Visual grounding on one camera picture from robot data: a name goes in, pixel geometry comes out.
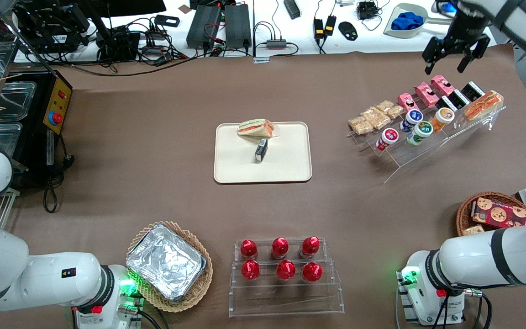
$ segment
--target pink snack box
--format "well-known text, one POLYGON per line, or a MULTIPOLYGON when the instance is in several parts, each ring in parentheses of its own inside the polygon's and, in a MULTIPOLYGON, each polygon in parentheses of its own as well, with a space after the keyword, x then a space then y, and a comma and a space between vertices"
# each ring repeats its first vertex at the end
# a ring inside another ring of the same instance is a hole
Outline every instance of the pink snack box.
POLYGON ((415 93, 428 108, 434 106, 440 100, 431 87, 424 82, 415 87, 415 93))

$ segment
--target blue cloth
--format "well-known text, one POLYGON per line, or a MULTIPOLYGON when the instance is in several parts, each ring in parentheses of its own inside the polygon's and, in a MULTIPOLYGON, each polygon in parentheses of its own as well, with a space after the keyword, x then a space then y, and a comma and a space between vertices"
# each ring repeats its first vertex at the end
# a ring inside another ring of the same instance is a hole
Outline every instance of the blue cloth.
POLYGON ((407 31, 417 29, 423 25, 423 17, 416 15, 413 12, 400 13, 396 19, 391 23, 391 29, 398 31, 407 31))

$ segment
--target red switch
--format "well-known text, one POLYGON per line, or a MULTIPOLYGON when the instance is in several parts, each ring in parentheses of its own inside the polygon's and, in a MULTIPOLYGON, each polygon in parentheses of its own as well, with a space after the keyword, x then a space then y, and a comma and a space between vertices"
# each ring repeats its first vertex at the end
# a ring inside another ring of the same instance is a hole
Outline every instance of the red switch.
POLYGON ((52 121, 54 121, 54 123, 56 124, 62 123, 62 120, 63 120, 63 117, 60 113, 52 114, 52 121))
POLYGON ((97 306, 93 306, 90 311, 92 312, 92 314, 100 314, 101 312, 103 312, 103 307, 101 305, 97 305, 97 306))

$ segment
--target wicker basket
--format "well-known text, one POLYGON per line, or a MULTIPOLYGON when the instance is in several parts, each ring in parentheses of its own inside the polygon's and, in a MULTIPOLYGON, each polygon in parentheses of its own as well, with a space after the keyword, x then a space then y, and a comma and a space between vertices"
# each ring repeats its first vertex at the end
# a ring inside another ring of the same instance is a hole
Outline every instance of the wicker basket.
POLYGON ((156 308, 159 308, 160 310, 166 311, 166 312, 181 312, 184 310, 188 310, 188 308, 191 308, 192 306, 198 304, 202 297, 206 294, 206 291, 208 290, 208 287, 210 287, 210 283, 212 282, 212 260, 210 259, 210 256, 208 255, 208 252, 204 248, 204 246, 198 241, 198 238, 192 234, 190 231, 182 230, 180 226, 177 225, 177 223, 174 222, 156 222, 152 225, 149 225, 145 229, 143 229, 137 236, 133 239, 133 242, 131 243, 131 246, 129 246, 129 250, 127 252, 127 256, 129 256, 129 253, 133 248, 137 245, 137 243, 146 235, 150 229, 152 229, 157 224, 163 224, 165 227, 171 229, 174 231, 174 233, 178 234, 182 239, 184 239, 186 242, 188 242, 190 245, 192 245, 198 252, 200 252, 207 261, 206 268, 202 272, 202 275, 196 279, 186 296, 184 296, 184 299, 182 299, 181 302, 171 302, 163 297, 163 295, 159 292, 159 290, 155 289, 154 286, 150 285, 144 279, 140 278, 139 275, 137 275, 135 272, 129 270, 130 276, 135 280, 137 289, 139 292, 143 295, 143 297, 150 302, 153 306, 156 308))
MULTIPOLYGON (((503 204, 509 204, 510 206, 517 206, 517 207, 526 209, 525 204, 513 198, 512 196, 508 196, 507 194, 504 194, 501 192, 486 191, 486 192, 480 192, 477 194, 473 194, 469 196, 466 200, 464 200, 464 202, 462 202, 456 214, 456 229, 458 230, 458 235, 460 237, 464 235, 464 233, 462 233, 463 229, 467 229, 469 227, 480 224, 470 219, 470 215, 472 214, 472 202, 474 202, 474 200, 480 197, 487 198, 489 200, 496 201, 496 202, 501 202, 503 204)), ((497 229, 496 227, 493 227, 490 225, 486 225, 486 224, 481 224, 481 225, 485 231, 492 231, 493 229, 497 229)))

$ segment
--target green led light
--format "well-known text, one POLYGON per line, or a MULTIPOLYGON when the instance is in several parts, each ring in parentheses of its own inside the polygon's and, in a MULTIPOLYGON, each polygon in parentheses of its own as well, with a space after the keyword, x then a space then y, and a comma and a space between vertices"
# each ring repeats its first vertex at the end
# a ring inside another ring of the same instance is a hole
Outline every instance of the green led light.
POLYGON ((137 292, 137 287, 135 286, 135 281, 133 279, 123 280, 120 283, 120 292, 126 296, 131 296, 137 292))

